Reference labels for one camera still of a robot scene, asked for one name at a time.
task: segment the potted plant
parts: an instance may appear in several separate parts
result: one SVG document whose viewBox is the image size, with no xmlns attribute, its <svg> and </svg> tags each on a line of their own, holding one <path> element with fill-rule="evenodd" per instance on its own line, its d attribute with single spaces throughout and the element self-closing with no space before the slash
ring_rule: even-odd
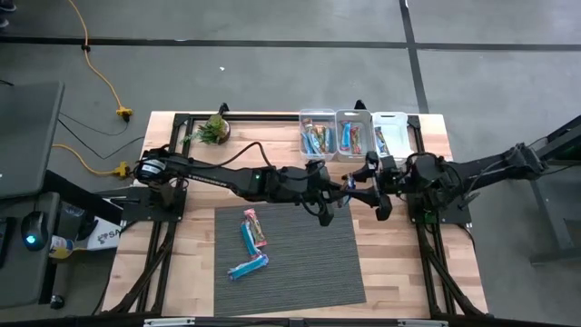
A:
<svg viewBox="0 0 581 327">
<path fill-rule="evenodd" d="M 230 138 L 230 125 L 221 114 L 213 114 L 206 124 L 198 126 L 196 133 L 185 136 L 182 143 L 196 138 L 205 144 L 223 144 Z"/>
</svg>

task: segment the gray floor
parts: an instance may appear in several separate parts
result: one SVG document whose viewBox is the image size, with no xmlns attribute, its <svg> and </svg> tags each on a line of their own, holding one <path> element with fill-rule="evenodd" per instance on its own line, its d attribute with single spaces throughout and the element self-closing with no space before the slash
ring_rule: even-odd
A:
<svg viewBox="0 0 581 327">
<path fill-rule="evenodd" d="M 95 37 L 405 40 L 396 0 L 77 3 Z M 65 0 L 18 4 L 19 11 L 9 17 L 10 35 L 82 35 Z M 409 0 L 409 11 L 419 42 L 581 42 L 581 3 L 576 0 Z M 294 111 L 351 107 L 361 98 L 374 111 L 418 111 L 405 50 L 94 46 L 91 56 L 123 104 L 135 110 L 128 132 L 118 137 L 70 123 L 101 154 L 143 135 L 153 110 L 208 110 L 227 102 L 232 110 Z M 429 110 L 445 115 L 458 161 L 531 142 L 581 114 L 579 52 L 420 51 L 419 62 Z M 64 81 L 63 112 L 108 132 L 123 127 L 109 90 L 86 68 L 78 45 L 0 44 L 0 63 L 0 78 L 17 84 Z M 98 169 L 137 159 L 141 146 L 100 161 L 61 127 L 55 140 L 79 150 Z M 94 177 L 58 150 L 50 167 L 93 191 L 125 183 Z M 539 268 L 528 263 L 530 255 L 555 246 L 528 183 L 491 186 L 470 209 L 490 311 L 499 317 L 581 324 L 581 263 Z M 61 312 L 41 309 L 34 317 L 93 309 L 111 255 L 89 253 L 81 259 L 73 269 L 69 306 Z M 93 269 L 98 273 L 89 274 Z M 23 312 L 0 311 L 0 320 L 30 317 Z"/>
</svg>

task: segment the plastic container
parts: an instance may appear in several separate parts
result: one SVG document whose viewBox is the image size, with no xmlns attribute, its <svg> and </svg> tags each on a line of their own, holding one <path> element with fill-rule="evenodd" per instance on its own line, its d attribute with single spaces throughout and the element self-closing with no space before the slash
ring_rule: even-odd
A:
<svg viewBox="0 0 581 327">
<path fill-rule="evenodd" d="M 381 128 L 381 133 L 388 146 L 389 153 L 382 153 L 377 144 L 377 136 L 375 128 Z M 410 154 L 411 147 L 409 146 L 408 134 L 408 115 L 405 113 L 374 113 L 373 114 L 373 142 L 375 144 L 375 151 L 379 157 L 393 155 L 397 164 L 402 164 Z"/>
<path fill-rule="evenodd" d="M 337 160 L 344 163 L 363 162 L 367 151 L 374 149 L 374 139 L 371 135 L 371 114 L 367 110 L 338 110 L 335 113 L 337 122 Z M 350 122 L 351 127 L 359 128 L 361 138 L 361 154 L 354 154 L 351 149 L 341 150 L 340 143 L 343 135 L 343 123 Z"/>
<path fill-rule="evenodd" d="M 302 139 L 302 133 L 305 132 L 303 124 L 304 119 L 311 119 L 314 126 L 323 125 L 330 129 L 330 149 L 323 154 L 309 154 L 305 148 L 305 143 Z M 299 112 L 299 149 L 300 156 L 303 159 L 324 159 L 325 161 L 333 160 L 337 152 L 337 131 L 335 124 L 335 112 L 331 109 L 302 109 Z"/>
</svg>

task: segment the butcher block table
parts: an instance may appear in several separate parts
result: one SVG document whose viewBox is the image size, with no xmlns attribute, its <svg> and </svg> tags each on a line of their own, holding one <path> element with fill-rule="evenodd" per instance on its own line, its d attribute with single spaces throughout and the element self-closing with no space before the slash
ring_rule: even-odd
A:
<svg viewBox="0 0 581 327">
<path fill-rule="evenodd" d="M 143 150 L 169 143 L 175 114 L 175 112 L 152 113 Z M 419 120 L 426 151 L 443 155 L 447 160 L 451 160 L 444 117 L 440 114 L 420 114 Z M 231 137 L 227 143 L 222 145 L 193 143 L 190 156 L 208 163 L 220 163 L 234 156 L 249 143 L 260 141 L 272 164 L 278 167 L 305 164 L 299 152 L 298 122 L 248 121 L 230 124 Z M 178 144 L 176 152 L 180 151 L 181 146 Z M 253 147 L 227 167 L 237 169 L 263 165 L 258 147 Z M 362 163 L 327 163 L 331 178 L 336 182 L 340 181 L 343 174 L 355 171 L 361 166 Z M 254 316 L 428 318 L 428 301 L 419 259 L 417 232 L 409 222 L 405 203 L 395 196 L 391 196 L 391 201 L 393 212 L 386 222 L 378 222 L 374 209 L 366 204 L 350 202 L 366 303 L 268 312 Z M 175 234 L 163 316 L 213 316 L 214 210 L 217 207 L 244 204 L 246 204 L 244 200 L 227 189 L 207 183 L 190 182 L 183 219 L 178 223 Z M 114 307 L 142 273 L 152 226 L 153 223 L 150 222 L 139 222 L 121 235 L 103 301 L 103 310 Z M 465 295 L 481 311 L 486 312 L 487 305 L 470 239 L 465 231 L 455 225 L 442 225 L 441 229 L 450 274 Z M 161 238 L 164 235 L 165 231 L 162 230 Z M 153 303 L 157 279 L 158 273 L 152 278 L 148 310 Z M 439 277 L 434 278 L 434 283 L 438 304 L 440 308 L 445 308 Z"/>
</svg>

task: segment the black floor stripe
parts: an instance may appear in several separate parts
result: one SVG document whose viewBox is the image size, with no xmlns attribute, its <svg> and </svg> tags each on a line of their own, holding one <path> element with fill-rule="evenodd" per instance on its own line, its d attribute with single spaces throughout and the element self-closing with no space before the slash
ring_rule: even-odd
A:
<svg viewBox="0 0 581 327">
<path fill-rule="evenodd" d="M 411 19 L 409 18 L 409 9 L 407 0 L 399 0 L 399 9 L 401 10 L 401 19 L 403 20 L 403 30 L 406 34 L 406 41 L 410 45 L 416 43 L 414 37 L 414 30 L 411 27 Z M 416 99 L 418 100 L 418 109 L 420 114 L 429 114 L 428 99 L 426 98 L 426 91 L 424 90 L 424 81 L 421 78 L 421 70 L 419 68 L 418 50 L 414 47 L 408 47 L 409 66 L 411 68 L 411 78 L 414 82 L 414 89 L 416 91 Z"/>
<path fill-rule="evenodd" d="M 81 37 L 38 37 L 0 35 L 0 43 L 30 45 L 81 45 Z M 191 46 L 191 47 L 287 47 L 287 48 L 351 48 L 351 49 L 416 49 L 458 51 L 533 51 L 568 52 L 581 51 L 581 45 L 538 45 L 538 44 L 465 44 L 465 43 L 414 43 L 376 41 L 262 41 L 262 40 L 171 40 L 171 39 L 126 39 L 92 38 L 91 45 L 115 46 Z"/>
<path fill-rule="evenodd" d="M 567 52 L 581 51 L 581 45 L 512 45 L 512 44 L 462 44 L 462 43 L 416 43 L 418 50 L 448 50 L 448 51 L 535 51 L 535 52 Z"/>
<path fill-rule="evenodd" d="M 78 37 L 35 37 L 0 35 L 0 43 L 32 45 L 82 45 Z M 288 48 L 356 48 L 356 49 L 405 49 L 405 42 L 360 42 L 360 41 L 262 41 L 262 40 L 164 40 L 91 38 L 90 45 L 128 46 L 191 46 L 191 47 L 288 47 Z"/>
</svg>

